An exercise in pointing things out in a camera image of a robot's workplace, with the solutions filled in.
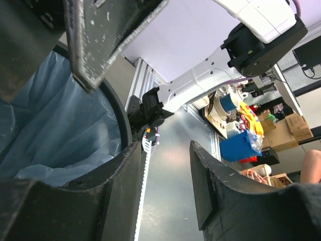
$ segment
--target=white ceiling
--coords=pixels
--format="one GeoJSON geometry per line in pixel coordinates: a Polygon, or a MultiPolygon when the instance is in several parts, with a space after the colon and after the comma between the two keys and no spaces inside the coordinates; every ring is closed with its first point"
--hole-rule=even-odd
{"type": "MultiPolygon", "coordinates": [[[[321,0],[300,4],[308,27],[321,20],[321,0]]],[[[238,23],[211,0],[170,0],[123,54],[132,62],[142,57],[170,81],[211,54],[238,23]]]]}

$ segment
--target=blue plastic basket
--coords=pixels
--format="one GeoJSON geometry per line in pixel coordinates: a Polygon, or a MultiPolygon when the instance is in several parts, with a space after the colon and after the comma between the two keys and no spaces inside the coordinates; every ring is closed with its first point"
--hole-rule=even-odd
{"type": "Polygon", "coordinates": [[[221,156],[229,162],[237,162],[239,160],[262,156],[261,152],[257,152],[251,146],[249,139],[249,131],[233,136],[220,143],[221,156]]]}

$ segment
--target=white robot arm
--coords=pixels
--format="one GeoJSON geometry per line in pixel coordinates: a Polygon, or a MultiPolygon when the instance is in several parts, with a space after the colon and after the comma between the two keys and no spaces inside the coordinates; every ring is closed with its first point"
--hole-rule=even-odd
{"type": "MultiPolygon", "coordinates": [[[[240,20],[263,43],[270,43],[296,23],[285,0],[213,0],[240,20]]],[[[230,79],[242,77],[229,67],[226,49],[218,48],[204,61],[168,84],[159,86],[158,98],[163,109],[174,113],[183,104],[230,79]]]]}
{"type": "Polygon", "coordinates": [[[285,0],[213,0],[239,19],[224,44],[201,63],[142,97],[132,128],[161,125],[182,105],[231,79],[268,71],[301,40],[307,29],[285,0]]]}

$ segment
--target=cable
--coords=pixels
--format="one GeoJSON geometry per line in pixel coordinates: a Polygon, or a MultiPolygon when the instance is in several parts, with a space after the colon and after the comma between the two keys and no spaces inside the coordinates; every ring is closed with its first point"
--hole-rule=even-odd
{"type": "Polygon", "coordinates": [[[309,78],[309,79],[321,79],[321,77],[314,78],[314,77],[315,77],[315,71],[314,71],[314,69],[313,69],[313,68],[311,68],[310,70],[312,71],[313,76],[308,76],[308,75],[306,74],[306,72],[305,72],[303,69],[302,69],[302,72],[303,72],[303,74],[304,74],[307,78],[309,78]]]}
{"type": "Polygon", "coordinates": [[[272,78],[272,79],[275,79],[275,80],[277,80],[277,81],[280,81],[280,82],[282,82],[282,83],[286,83],[286,84],[287,84],[286,81],[283,81],[283,80],[280,80],[280,79],[278,79],[278,78],[275,78],[274,76],[268,75],[268,77],[269,77],[269,78],[272,78]]]}

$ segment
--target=blue plastic bag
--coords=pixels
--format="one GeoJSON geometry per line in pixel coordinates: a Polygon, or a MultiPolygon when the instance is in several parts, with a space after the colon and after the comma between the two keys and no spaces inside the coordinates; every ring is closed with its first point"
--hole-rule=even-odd
{"type": "Polygon", "coordinates": [[[87,94],[69,61],[52,52],[11,102],[0,101],[0,178],[62,186],[121,150],[115,113],[99,89],[87,94]]]}

